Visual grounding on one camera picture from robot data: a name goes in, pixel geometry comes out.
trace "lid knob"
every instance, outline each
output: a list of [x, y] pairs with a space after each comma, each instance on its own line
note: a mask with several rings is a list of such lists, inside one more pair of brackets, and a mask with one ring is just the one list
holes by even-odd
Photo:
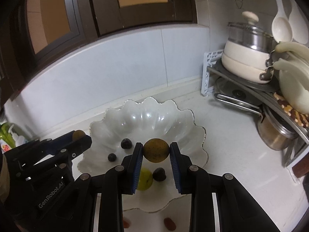
[[259, 21], [259, 17], [251, 11], [244, 11], [241, 15], [248, 21], [249, 24], [255, 25]]

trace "spoon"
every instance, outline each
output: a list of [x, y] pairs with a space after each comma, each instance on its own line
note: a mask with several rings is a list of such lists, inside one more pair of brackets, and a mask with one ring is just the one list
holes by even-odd
[[290, 0], [292, 5], [292, 11], [289, 16], [289, 23], [292, 27], [293, 38], [295, 41], [306, 44], [309, 40], [309, 32], [307, 24], [299, 12], [297, 3], [294, 0]]
[[276, 42], [290, 42], [293, 39], [292, 28], [284, 12], [282, 0], [276, 0], [278, 12], [271, 24], [271, 31]]

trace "scalloped glass bowl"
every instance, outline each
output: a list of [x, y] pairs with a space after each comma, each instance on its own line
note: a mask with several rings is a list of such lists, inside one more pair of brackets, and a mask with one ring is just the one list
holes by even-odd
[[[129, 138], [133, 145], [137, 142], [145, 144], [151, 138], [161, 138], [168, 144], [177, 142], [180, 152], [188, 155], [193, 164], [204, 167], [208, 161], [208, 154], [203, 149], [205, 129], [195, 125], [191, 110], [179, 110], [173, 100], [162, 104], [152, 97], [146, 98], [142, 103], [128, 100], [120, 109], [106, 110], [102, 121], [91, 123], [90, 135], [92, 146], [84, 152], [78, 169], [92, 176], [106, 173], [121, 164], [124, 156], [132, 154], [133, 148], [121, 148], [124, 138]], [[117, 155], [115, 162], [108, 161], [110, 153]], [[124, 211], [139, 208], [145, 212], [156, 212], [173, 199], [181, 197], [175, 188], [169, 157], [160, 163], [152, 163], [144, 158], [142, 167], [152, 172], [163, 167], [166, 180], [154, 180], [146, 191], [136, 190], [134, 195], [123, 195]]]

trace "pot handle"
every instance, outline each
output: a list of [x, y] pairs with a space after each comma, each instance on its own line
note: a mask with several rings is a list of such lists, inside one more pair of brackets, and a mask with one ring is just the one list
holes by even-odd
[[274, 62], [273, 67], [277, 70], [286, 70], [290, 72], [302, 86], [309, 91], [309, 74], [307, 72], [307, 67], [302, 67], [299, 64], [295, 65], [293, 62], [286, 61], [282, 58]]
[[291, 51], [296, 53], [301, 58], [309, 62], [309, 48], [301, 43], [296, 42], [280, 42], [276, 45], [275, 51], [278, 53]]
[[220, 94], [220, 93], [215, 93], [214, 97], [221, 102], [233, 105], [236, 108], [239, 108], [241, 110], [245, 110], [245, 111], [248, 111], [248, 112], [251, 112], [251, 113], [255, 113], [255, 114], [263, 117], [262, 109], [260, 107], [256, 106], [256, 105], [249, 104], [245, 101], [241, 101], [239, 99], [235, 99], [235, 98], [232, 98], [232, 97], [226, 96], [224, 94]]

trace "kitchen counter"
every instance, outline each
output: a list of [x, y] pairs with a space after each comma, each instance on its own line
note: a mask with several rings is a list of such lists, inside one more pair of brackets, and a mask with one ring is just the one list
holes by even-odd
[[[290, 172], [282, 166], [283, 152], [271, 150], [264, 144], [256, 129], [256, 116], [223, 105], [212, 96], [203, 97], [199, 90], [200, 87], [196, 87], [193, 92], [182, 96], [171, 90], [165, 92], [165, 97], [173, 99], [180, 110], [191, 109], [196, 125], [206, 129], [204, 149], [209, 154], [209, 160], [205, 169], [208, 173], [216, 175], [232, 173], [266, 211], [280, 231], [291, 232], [307, 210], [308, 201], [302, 184], [295, 183]], [[159, 95], [153, 96], [161, 101]], [[89, 134], [85, 121], [71, 127], [71, 130], [77, 129]], [[50, 137], [56, 138], [67, 130], [68, 128], [63, 129], [62, 133], [54, 132]], [[74, 178], [81, 174], [77, 169], [81, 159], [82, 155], [73, 160]], [[169, 214], [173, 214], [174, 221], [178, 220], [175, 221], [176, 231], [187, 231], [190, 212], [184, 209], [190, 208], [189, 204], [190, 198], [186, 196], [172, 201], [158, 213], [126, 211], [124, 216], [132, 222], [132, 226], [126, 231], [145, 231], [145, 229], [167, 231], [164, 225], [157, 224], [160, 218], [171, 216]]]

